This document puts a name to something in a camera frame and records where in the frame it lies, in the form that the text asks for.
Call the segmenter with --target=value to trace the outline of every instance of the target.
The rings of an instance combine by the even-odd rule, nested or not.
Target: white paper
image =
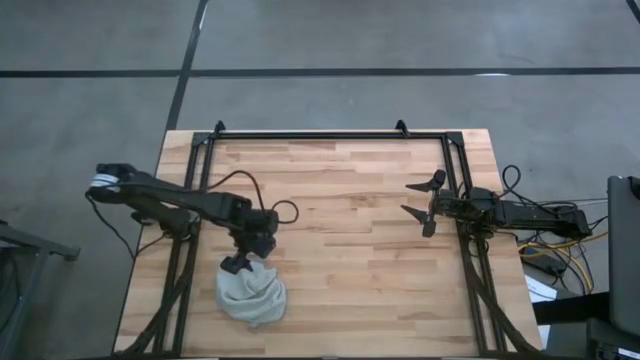
[[[527,280],[527,287],[529,288],[529,298],[531,298],[532,303],[541,302],[541,301],[553,301],[556,299],[558,295],[558,291],[551,286],[545,285],[538,280],[530,278],[528,276],[524,276]],[[549,331],[551,330],[550,325],[540,325],[538,326],[538,331],[540,332],[540,339],[542,340],[542,348],[547,348],[547,343],[549,342]]]

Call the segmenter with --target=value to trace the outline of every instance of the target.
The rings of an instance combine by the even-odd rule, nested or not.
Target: wooden table
[[[463,133],[474,185],[501,191],[488,131]],[[167,133],[160,179],[184,183],[192,134]],[[266,206],[289,199],[300,207],[297,223],[280,226],[277,248],[267,261],[286,285],[288,306],[283,320],[256,329],[218,308],[215,275],[221,259],[235,250],[224,229],[206,223],[183,356],[476,354],[453,222],[439,218],[436,235],[425,239],[421,225],[400,208],[426,208],[430,195],[405,184],[427,181],[444,168],[439,142],[218,140],[214,151],[210,183],[233,170],[247,170],[260,183]],[[255,190],[244,177],[232,178],[218,191],[257,204]],[[293,214],[287,206],[278,211],[282,219]],[[146,229],[141,246],[159,234],[158,228]],[[490,245],[499,303],[528,341],[540,347],[516,245],[500,235]],[[116,350],[129,345],[157,310],[169,251],[167,240],[137,258]],[[486,309],[483,319],[491,338]]]

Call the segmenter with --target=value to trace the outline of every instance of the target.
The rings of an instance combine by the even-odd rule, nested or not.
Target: gray cloth
[[[218,305],[232,318],[247,321],[252,327],[280,320],[287,293],[276,269],[267,270],[257,261],[252,261],[251,267],[253,271],[242,269],[236,275],[218,269]]]

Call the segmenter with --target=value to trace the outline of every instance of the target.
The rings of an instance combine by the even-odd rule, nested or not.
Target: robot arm
[[[484,238],[491,238],[497,229],[549,231],[572,239],[591,235],[584,212],[575,206],[501,200],[496,193],[478,187],[469,190],[465,199],[460,199],[452,190],[441,190],[445,177],[446,173],[438,170],[427,183],[407,185],[410,189],[433,192],[428,213],[402,206],[424,224],[425,237],[431,237],[435,232],[435,214],[454,218],[464,225],[468,233]]]
[[[251,270],[246,255],[266,258],[275,248],[273,234],[278,230],[278,213],[252,209],[251,200],[227,192],[202,193],[158,180],[129,164],[99,164],[87,195],[101,203],[125,204],[136,210],[134,218],[153,219],[176,239],[191,234],[195,224],[191,212],[202,219],[229,229],[238,254],[221,264],[237,273]]]

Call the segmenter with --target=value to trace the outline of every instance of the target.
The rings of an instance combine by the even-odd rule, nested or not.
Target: gray floor
[[[196,6],[2,0],[0,70],[176,69]],[[639,66],[638,41],[617,0],[212,0],[194,68]],[[21,358],[109,353],[131,260],[83,193],[98,162],[154,170],[175,85],[0,79],[0,218],[82,247],[76,264],[49,264]],[[590,198],[609,175],[640,173],[638,93],[640,76],[192,79],[178,128],[489,128],[522,193]],[[135,243],[129,212],[102,208]],[[605,291],[606,242],[587,247]]]

